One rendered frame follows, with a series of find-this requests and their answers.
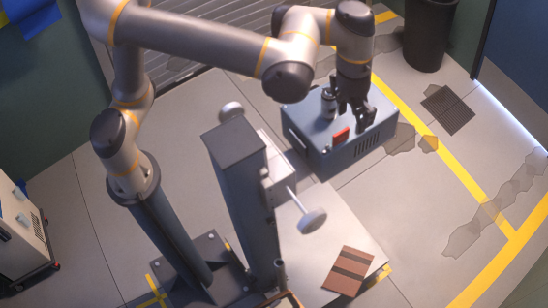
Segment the ventilation slot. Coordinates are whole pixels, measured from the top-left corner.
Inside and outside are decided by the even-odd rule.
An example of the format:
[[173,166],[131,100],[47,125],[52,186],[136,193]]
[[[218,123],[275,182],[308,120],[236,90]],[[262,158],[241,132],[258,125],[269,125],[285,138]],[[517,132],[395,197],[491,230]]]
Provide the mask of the ventilation slot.
[[369,148],[373,147],[373,145],[377,144],[379,142],[379,133],[381,131],[378,131],[376,134],[370,136],[369,138],[363,140],[361,143],[358,143],[354,148],[354,157],[360,155],[361,153],[365,152]]
[[42,236],[42,227],[40,226],[40,218],[38,218],[36,215],[34,215],[32,212],[30,213],[30,216],[32,217],[32,226],[34,227],[34,234],[38,239],[40,239],[47,250],[46,241],[44,240],[44,237]]

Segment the trash bin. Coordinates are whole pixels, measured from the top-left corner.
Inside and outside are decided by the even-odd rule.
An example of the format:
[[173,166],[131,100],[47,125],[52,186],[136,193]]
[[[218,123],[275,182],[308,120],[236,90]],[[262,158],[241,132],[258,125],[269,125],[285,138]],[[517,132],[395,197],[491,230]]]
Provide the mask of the trash bin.
[[404,58],[416,70],[440,69],[459,0],[406,0]]

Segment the white machine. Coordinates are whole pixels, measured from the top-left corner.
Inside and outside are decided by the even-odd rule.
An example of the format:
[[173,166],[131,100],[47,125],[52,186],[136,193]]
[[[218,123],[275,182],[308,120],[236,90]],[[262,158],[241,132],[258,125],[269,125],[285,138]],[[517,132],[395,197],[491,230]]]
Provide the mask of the white machine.
[[17,281],[49,262],[40,210],[0,170],[0,274]]

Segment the floor drain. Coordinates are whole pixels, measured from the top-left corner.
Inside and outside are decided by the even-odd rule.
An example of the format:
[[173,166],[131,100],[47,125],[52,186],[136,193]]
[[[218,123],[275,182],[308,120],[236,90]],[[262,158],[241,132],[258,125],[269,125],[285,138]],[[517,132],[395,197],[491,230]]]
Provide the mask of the floor drain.
[[475,113],[470,107],[448,86],[436,91],[420,104],[434,116],[451,136],[475,117]]

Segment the red switch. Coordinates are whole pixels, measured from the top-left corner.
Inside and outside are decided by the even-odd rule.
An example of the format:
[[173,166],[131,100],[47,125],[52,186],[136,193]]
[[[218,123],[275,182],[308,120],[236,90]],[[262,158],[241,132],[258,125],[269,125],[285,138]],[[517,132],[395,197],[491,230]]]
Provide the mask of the red switch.
[[333,134],[333,147],[343,143],[349,139],[350,128],[347,126],[338,133]]

